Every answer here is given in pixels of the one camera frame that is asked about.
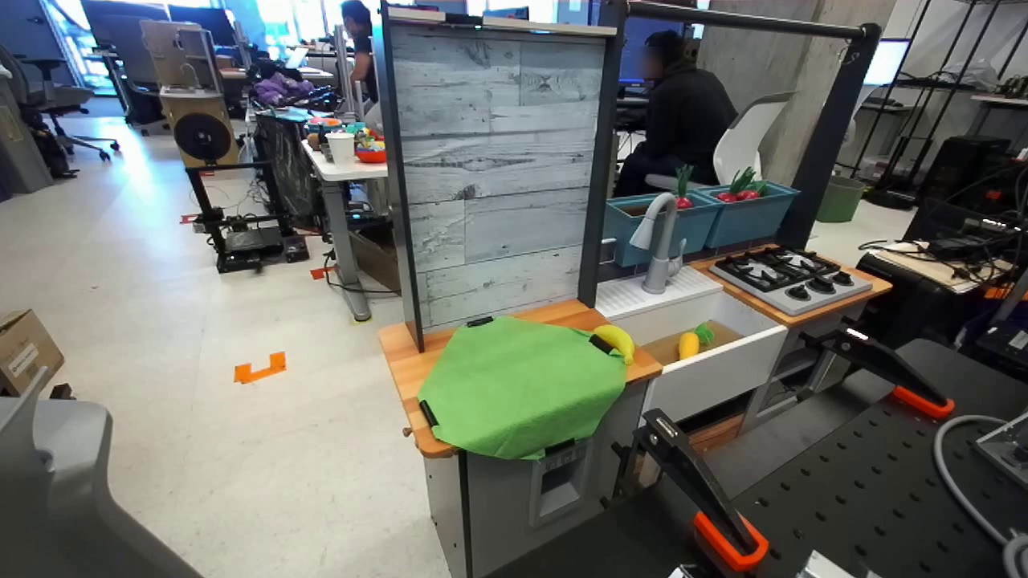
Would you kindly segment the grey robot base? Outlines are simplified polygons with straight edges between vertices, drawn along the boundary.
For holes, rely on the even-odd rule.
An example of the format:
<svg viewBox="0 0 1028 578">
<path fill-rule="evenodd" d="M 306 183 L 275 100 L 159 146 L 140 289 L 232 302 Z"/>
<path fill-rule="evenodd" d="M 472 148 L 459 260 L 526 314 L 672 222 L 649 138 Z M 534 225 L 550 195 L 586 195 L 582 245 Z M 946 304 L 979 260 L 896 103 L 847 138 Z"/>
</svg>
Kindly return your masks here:
<svg viewBox="0 0 1028 578">
<path fill-rule="evenodd" d="M 113 417 L 46 398 L 31 374 L 0 413 L 0 578 L 199 578 L 109 489 Z"/>
</svg>

